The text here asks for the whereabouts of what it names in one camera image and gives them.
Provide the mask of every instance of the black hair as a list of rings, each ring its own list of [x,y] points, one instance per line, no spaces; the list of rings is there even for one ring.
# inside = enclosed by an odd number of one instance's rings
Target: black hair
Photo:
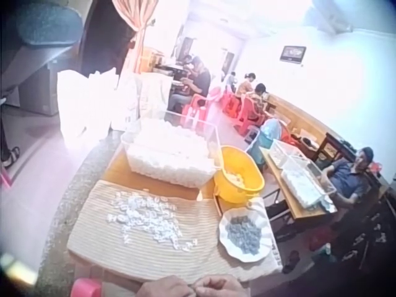
[[[254,89],[256,93],[265,93],[267,91],[267,88],[265,87],[264,84],[257,84],[256,88]]]
[[[200,57],[195,56],[194,59],[192,59],[191,64],[196,65],[202,63],[202,60],[200,59]]]
[[[365,154],[368,164],[370,164],[372,162],[372,159],[374,159],[374,152],[373,152],[372,148],[371,147],[364,147],[361,150]]]
[[[245,79],[256,79],[256,75],[254,73],[245,74]]]

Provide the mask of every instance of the ceiling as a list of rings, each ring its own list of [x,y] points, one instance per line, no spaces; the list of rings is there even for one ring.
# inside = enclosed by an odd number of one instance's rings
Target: ceiling
[[[191,0],[189,19],[208,22],[240,39],[266,37],[298,25],[330,28],[334,8],[345,30],[360,28],[396,34],[396,10],[390,0]]]

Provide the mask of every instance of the wall-mounted television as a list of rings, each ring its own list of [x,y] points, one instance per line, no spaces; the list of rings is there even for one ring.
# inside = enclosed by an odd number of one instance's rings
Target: wall-mounted television
[[[306,46],[286,45],[283,48],[282,55],[280,56],[280,60],[299,64],[304,58],[306,49],[307,49]]]

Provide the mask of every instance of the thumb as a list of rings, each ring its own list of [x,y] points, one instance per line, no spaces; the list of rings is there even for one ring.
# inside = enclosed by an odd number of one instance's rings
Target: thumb
[[[226,290],[215,290],[212,288],[198,287],[196,293],[199,297],[227,297]]]

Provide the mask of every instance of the peach curtain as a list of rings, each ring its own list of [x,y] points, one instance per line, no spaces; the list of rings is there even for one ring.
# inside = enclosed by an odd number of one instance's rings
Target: peach curtain
[[[123,20],[136,31],[135,47],[128,51],[121,75],[126,71],[138,72],[145,29],[153,16],[158,0],[113,0],[113,4]]]

